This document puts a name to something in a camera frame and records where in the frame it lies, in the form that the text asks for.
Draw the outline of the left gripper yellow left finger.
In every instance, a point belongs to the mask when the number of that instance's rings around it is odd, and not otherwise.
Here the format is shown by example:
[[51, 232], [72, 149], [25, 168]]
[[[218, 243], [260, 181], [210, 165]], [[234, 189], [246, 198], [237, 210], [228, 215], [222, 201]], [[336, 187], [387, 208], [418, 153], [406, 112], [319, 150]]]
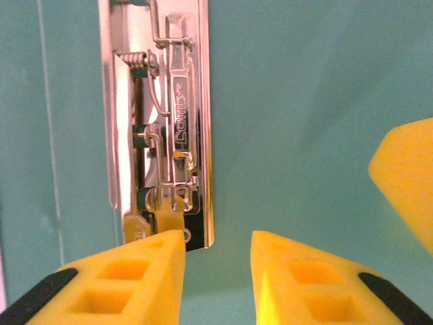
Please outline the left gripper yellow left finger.
[[1, 313], [2, 324], [178, 324], [185, 272], [181, 230], [73, 261]]

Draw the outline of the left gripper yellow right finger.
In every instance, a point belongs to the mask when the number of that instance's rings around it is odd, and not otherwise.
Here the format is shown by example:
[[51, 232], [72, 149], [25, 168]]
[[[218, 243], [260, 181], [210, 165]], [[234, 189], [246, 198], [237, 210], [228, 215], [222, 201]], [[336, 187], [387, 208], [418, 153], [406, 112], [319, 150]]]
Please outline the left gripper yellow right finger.
[[432, 317], [380, 273], [266, 231], [250, 264], [257, 324], [431, 324]]

